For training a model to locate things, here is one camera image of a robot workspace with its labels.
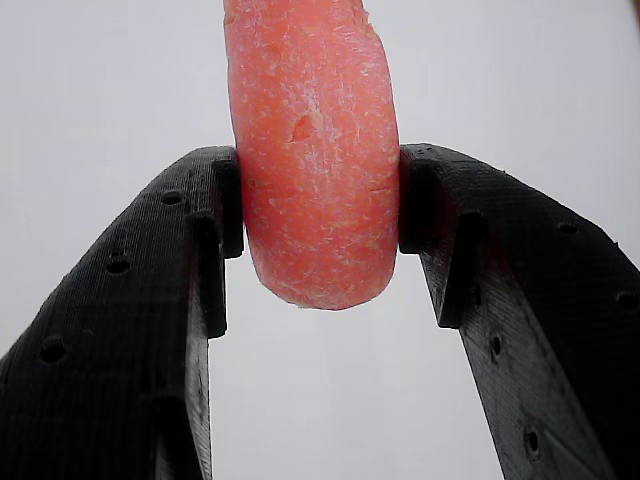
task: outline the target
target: white background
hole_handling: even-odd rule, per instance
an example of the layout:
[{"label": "white background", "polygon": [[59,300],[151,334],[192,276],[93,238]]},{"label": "white background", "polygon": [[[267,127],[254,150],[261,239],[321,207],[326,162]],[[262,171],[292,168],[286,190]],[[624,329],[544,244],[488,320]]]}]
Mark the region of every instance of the white background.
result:
[{"label": "white background", "polygon": [[[470,154],[640,264],[640,30],[626,0],[368,0],[402,143]],[[165,166],[233,144],[221,0],[0,0],[0,354]],[[227,262],[210,343],[221,480],[501,478],[458,335],[415,257],[305,311]]]}]

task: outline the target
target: black plastic part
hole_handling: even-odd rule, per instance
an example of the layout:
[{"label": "black plastic part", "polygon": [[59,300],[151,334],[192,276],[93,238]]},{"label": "black plastic part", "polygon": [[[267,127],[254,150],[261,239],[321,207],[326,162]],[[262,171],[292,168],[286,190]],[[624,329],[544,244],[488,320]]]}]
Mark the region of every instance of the black plastic part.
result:
[{"label": "black plastic part", "polygon": [[596,225],[434,145],[402,148],[400,249],[458,327],[503,473],[640,478],[640,273]]},{"label": "black plastic part", "polygon": [[0,360],[0,479],[211,478],[207,339],[242,253],[231,147],[162,172]]}]

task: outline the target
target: textured surface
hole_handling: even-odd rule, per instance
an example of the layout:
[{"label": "textured surface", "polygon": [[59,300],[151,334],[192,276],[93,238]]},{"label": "textured surface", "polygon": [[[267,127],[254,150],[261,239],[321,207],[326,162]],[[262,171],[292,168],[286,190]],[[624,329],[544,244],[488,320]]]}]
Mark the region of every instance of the textured surface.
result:
[{"label": "textured surface", "polygon": [[241,252],[232,148],[159,175],[0,360],[0,478],[210,478],[207,338]]},{"label": "textured surface", "polygon": [[460,327],[505,478],[640,478],[638,270],[465,155],[403,147],[402,180],[400,249],[420,253],[439,325]]},{"label": "textured surface", "polygon": [[360,0],[226,0],[229,94],[260,280],[341,309],[395,262],[398,136],[386,58]]}]

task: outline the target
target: carrot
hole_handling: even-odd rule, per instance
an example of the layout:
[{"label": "carrot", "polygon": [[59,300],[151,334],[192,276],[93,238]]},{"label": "carrot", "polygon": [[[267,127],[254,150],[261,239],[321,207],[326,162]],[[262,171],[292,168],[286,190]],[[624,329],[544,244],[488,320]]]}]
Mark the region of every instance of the carrot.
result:
[{"label": "carrot", "polygon": [[360,0],[225,0],[229,99],[260,281],[344,309],[388,284],[399,144],[382,43]]}]

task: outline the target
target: screw hole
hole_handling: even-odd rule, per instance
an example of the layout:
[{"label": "screw hole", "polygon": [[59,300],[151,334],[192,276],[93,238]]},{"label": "screw hole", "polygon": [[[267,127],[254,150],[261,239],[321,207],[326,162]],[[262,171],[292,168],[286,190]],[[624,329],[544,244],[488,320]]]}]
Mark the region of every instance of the screw hole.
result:
[{"label": "screw hole", "polygon": [[499,335],[491,337],[491,357],[493,360],[497,360],[502,353],[502,339]]},{"label": "screw hole", "polygon": [[540,458],[540,439],[538,434],[533,430],[528,430],[524,434],[524,442],[531,460]]},{"label": "screw hole", "polygon": [[160,201],[165,205],[177,205],[178,203],[182,202],[183,199],[184,197],[182,196],[182,193],[171,191],[166,192],[164,195],[162,195],[162,199]]},{"label": "screw hole", "polygon": [[67,350],[59,338],[49,338],[45,340],[40,350],[40,358],[45,363],[56,363],[64,358]]},{"label": "screw hole", "polygon": [[113,275],[120,275],[131,268],[129,262],[124,259],[117,259],[107,264],[107,271]]},{"label": "screw hole", "polygon": [[573,225],[572,223],[560,222],[558,224],[558,230],[560,230],[565,235],[575,235],[578,233],[578,227]]},{"label": "screw hole", "polygon": [[638,304],[640,304],[638,295],[633,292],[618,293],[618,295],[616,296],[616,301],[618,302],[618,305],[629,310],[636,308]]}]

